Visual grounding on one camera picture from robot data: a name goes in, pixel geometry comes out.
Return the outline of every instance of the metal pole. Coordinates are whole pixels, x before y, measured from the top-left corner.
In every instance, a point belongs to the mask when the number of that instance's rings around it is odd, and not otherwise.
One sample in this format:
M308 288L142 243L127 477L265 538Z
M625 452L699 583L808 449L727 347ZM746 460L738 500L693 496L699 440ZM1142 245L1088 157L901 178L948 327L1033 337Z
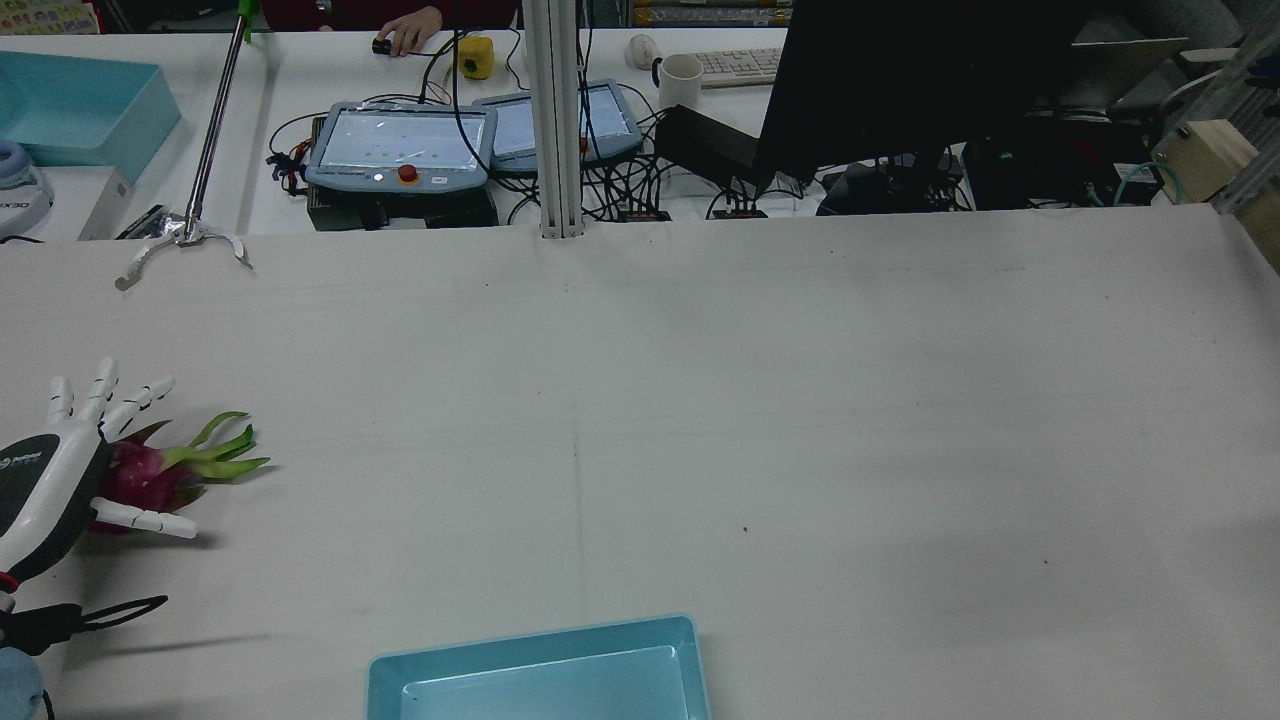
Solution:
M524 4L543 237L575 237L582 234L576 8L573 0Z
M196 183L191 187L191 200L187 201L187 227L182 233L191 240L191 233L205 210L205 190L209 187L209 174L214 167L214 151L218 149L218 135L223 129L223 117L227 114L227 97L232 91L232 76L236 74L236 60L239 46L244 42L248 18L243 14L236 18L236 32L232 46L227 49L227 63L223 64L223 79L218 85L218 97L214 99L214 111L209 118L209 131L205 133L205 149L200 152L200 165L196 168Z

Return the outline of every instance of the dragon fruit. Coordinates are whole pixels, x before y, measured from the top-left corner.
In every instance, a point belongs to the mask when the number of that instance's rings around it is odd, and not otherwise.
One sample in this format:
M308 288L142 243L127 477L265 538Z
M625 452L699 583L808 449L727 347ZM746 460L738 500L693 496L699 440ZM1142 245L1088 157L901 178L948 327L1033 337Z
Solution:
M236 460L257 446L253 425L247 425L244 432L221 445L200 447L228 420L246 416L247 413L223 413L210 420L191 442L177 447L155 448L146 445L169 420L161 420L111 443L115 455L99 495L159 512L173 512L191 505L205 495L206 486L233 480L270 461L270 457ZM128 532L105 523L92 523L90 529L104 533Z

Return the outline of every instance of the black power adapter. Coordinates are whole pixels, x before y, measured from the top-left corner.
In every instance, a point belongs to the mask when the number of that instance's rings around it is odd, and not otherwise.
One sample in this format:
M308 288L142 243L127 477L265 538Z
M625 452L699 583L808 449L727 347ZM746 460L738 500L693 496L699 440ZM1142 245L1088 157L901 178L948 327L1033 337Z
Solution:
M748 197L764 192L776 174L755 167L755 143L745 132L684 105L663 113L653 137L659 158L719 187L741 190Z

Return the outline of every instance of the white table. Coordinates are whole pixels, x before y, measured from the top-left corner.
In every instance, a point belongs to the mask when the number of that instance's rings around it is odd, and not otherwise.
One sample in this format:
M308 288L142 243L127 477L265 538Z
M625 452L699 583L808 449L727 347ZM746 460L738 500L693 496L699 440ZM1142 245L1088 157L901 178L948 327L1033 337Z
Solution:
M652 31L666 53L781 46L783 29L727 29L722 32L664 29ZM502 60L515 44L516 33L490 31L498 68L486 81L462 82L462 100L517 92L515 79L502 68ZM599 29L594 33L590 76L616 78L648 95L657 104L657 90L648 72L627 65L622 47L635 35L630 29ZM370 97L380 92L419 91L426 58L392 59L374 55L369 42L372 33L255 33L253 42L242 49L236 72L227 120L218 146L204 218L211 224L239 233L311 232L305 197L289 197L271 178L264 163L268 138L285 120L306 113L324 111L340 101ZM6 50L54 53L86 58L104 58L156 63L174 91L182 110L182 122L165 141L151 165L138 178L134 199L123 224L141 215L154 204L184 210L200 158L201 142L212 109L214 94L227 53L229 35L159 35L105 37L6 37ZM434 50L444 40L433 40ZM512 58L512 68L527 86L524 51ZM444 85L448 64L436 63L433 78ZM649 114L630 91L628 102L636 118ZM726 88L704 94L701 110L744 132L759 135L768 104L769 87ZM278 149L288 150L310 137L308 122L300 122L280 133ZM678 217L701 217L716 190L696 178L676 177L664 183L672 210ZM498 192L499 210L504 219L515 204L509 193ZM767 211L812 215L820 200L795 204L790 199L771 197L762 202ZM538 213L520 215L525 223L536 223Z
M59 717L361 716L379 652L686 611L717 720L1270 719L1280 282L1207 206L0 246L0 437L99 356L273 469L18 593Z

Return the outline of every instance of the blue storage box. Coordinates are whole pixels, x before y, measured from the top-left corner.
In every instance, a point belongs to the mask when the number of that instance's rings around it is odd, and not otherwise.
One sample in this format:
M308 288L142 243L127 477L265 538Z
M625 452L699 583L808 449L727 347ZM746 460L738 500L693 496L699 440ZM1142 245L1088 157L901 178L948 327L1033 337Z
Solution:
M138 179L182 114L159 65L0 53L0 140L36 165L115 165Z
M687 615L384 655L366 720L710 720Z

